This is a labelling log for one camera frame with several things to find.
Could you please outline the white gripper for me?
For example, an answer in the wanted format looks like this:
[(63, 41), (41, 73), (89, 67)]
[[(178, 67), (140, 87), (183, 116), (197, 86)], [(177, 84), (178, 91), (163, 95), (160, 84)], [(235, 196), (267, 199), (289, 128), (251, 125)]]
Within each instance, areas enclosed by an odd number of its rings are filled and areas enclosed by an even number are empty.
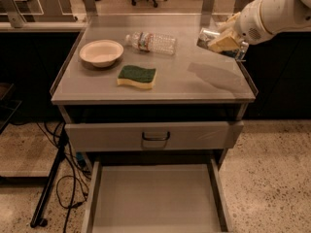
[(241, 12), (220, 24), (218, 31), (222, 33), (208, 43), (208, 49), (213, 52), (236, 50), (242, 39), (250, 45), (257, 45), (272, 39), (273, 35), (266, 30), (261, 20), (262, 1), (251, 2)]

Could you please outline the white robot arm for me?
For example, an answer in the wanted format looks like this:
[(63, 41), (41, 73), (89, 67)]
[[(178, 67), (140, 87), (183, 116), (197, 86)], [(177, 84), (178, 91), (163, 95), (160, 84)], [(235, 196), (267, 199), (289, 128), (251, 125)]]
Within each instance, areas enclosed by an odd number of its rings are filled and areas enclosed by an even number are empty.
[(236, 50), (242, 42), (257, 45), (282, 32), (308, 28), (311, 0), (254, 0), (219, 27), (208, 43), (213, 52)]

